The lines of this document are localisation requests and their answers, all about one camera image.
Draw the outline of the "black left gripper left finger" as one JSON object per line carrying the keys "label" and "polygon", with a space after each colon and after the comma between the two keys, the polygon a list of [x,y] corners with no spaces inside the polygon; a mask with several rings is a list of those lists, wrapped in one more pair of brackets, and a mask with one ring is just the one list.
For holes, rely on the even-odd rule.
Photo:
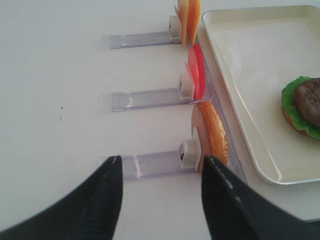
{"label": "black left gripper left finger", "polygon": [[2,240],[111,240],[123,200],[123,165],[111,156],[76,189],[1,231]]}

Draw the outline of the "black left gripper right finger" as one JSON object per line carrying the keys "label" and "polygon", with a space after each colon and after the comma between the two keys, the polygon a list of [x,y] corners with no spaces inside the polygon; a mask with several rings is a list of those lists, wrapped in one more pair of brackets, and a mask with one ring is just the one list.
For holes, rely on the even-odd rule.
{"label": "black left gripper right finger", "polygon": [[205,156],[201,200],[213,240],[318,240],[319,227],[272,204],[224,166]]}

